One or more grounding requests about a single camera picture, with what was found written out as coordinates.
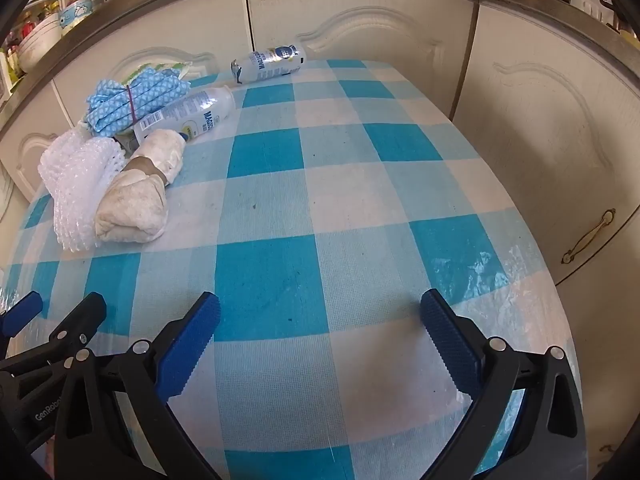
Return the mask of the white plastic bottle blue label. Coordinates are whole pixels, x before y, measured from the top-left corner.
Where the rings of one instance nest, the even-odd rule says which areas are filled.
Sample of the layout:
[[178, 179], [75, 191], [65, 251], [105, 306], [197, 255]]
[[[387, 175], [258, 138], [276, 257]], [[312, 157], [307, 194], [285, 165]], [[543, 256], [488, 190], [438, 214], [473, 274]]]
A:
[[190, 141], [213, 131], [234, 109], [228, 87], [205, 88], [147, 114], [134, 125], [134, 136], [141, 144], [153, 131], [168, 129]]

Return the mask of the dirty white rolled rag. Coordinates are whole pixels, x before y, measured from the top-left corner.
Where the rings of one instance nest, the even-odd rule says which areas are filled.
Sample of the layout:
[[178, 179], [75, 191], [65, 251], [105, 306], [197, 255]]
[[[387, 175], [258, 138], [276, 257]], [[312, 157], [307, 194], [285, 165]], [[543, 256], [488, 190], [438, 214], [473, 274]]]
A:
[[186, 140], [174, 130], [152, 131], [114, 177], [94, 216], [101, 242], [149, 243], [165, 231], [166, 188], [183, 165]]

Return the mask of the white foam fruit net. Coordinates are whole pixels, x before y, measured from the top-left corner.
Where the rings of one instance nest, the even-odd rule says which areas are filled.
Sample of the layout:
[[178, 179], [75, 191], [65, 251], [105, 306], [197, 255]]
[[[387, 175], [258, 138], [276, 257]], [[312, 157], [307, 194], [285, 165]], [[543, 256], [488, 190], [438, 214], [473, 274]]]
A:
[[38, 174], [53, 198], [53, 229], [65, 250], [80, 252], [99, 245], [96, 208], [125, 162], [117, 141], [93, 136], [82, 122], [42, 153]]

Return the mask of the blue patterned cloth bundle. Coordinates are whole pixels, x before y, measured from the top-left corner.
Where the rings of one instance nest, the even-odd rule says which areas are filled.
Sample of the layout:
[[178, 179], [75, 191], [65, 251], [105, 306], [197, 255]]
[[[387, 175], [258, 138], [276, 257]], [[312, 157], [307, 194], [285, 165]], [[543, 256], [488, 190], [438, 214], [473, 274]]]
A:
[[86, 99], [84, 122], [94, 136], [114, 136], [190, 90], [190, 82], [174, 68], [145, 67], [126, 84], [103, 79]]

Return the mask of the blue white checkered tablecloth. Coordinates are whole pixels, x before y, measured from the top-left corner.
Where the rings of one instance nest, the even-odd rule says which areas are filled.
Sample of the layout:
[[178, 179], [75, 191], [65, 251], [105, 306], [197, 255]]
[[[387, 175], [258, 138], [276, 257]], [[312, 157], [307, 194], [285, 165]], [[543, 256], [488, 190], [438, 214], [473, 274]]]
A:
[[316, 61], [233, 94], [184, 149], [154, 242], [66, 252], [38, 192], [1, 292], [44, 306], [12, 352], [88, 292], [107, 304], [99, 354], [213, 292], [220, 324], [170, 406], [226, 479], [419, 478], [469, 405], [420, 321], [427, 289], [514, 349], [574, 353], [511, 197], [397, 70]]

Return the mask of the white ceramic bowl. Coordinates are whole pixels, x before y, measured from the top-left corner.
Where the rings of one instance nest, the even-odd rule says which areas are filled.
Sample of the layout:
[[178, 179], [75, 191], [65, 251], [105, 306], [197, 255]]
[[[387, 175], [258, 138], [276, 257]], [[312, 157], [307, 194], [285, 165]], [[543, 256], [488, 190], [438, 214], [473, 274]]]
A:
[[60, 14], [52, 13], [38, 24], [17, 49], [18, 64], [29, 73], [37, 63], [61, 40]]

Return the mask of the green white snack wrapper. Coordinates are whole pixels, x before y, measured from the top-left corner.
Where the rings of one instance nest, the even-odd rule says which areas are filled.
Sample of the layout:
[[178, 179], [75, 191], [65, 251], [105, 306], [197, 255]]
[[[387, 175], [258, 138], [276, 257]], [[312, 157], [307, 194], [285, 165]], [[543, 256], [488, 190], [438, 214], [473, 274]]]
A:
[[177, 73], [178, 78], [183, 80], [186, 78], [186, 74], [192, 66], [192, 62], [167, 62], [167, 63], [144, 63], [138, 66], [132, 73], [126, 76], [123, 80], [123, 84], [129, 84], [131, 81], [137, 78], [147, 68], [154, 70], [154, 72], [166, 72], [166, 70], [173, 70]]

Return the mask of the blue white cartoon cup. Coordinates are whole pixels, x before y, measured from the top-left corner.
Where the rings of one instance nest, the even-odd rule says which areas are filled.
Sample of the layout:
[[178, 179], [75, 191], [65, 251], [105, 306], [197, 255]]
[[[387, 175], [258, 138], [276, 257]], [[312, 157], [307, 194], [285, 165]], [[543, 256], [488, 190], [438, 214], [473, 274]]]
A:
[[80, 22], [93, 14], [91, 0], [76, 0], [66, 6], [60, 13], [60, 26], [62, 35], [68, 34]]

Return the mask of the crushed white blue bottle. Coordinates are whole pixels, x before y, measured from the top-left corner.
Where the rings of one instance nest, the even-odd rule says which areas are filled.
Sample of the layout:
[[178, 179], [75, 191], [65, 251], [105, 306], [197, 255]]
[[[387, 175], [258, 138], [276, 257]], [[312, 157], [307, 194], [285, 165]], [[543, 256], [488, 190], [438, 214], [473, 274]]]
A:
[[251, 84], [299, 70], [307, 61], [300, 44], [250, 52], [244, 58], [231, 62], [231, 73], [238, 84]]

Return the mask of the white cabinet door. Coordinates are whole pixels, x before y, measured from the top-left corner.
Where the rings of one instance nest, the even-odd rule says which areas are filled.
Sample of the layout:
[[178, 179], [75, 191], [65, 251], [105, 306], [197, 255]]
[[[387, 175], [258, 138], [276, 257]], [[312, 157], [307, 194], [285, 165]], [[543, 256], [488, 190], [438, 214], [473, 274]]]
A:
[[248, 0], [257, 49], [302, 43], [314, 60], [390, 64], [443, 113], [458, 94], [471, 0]]

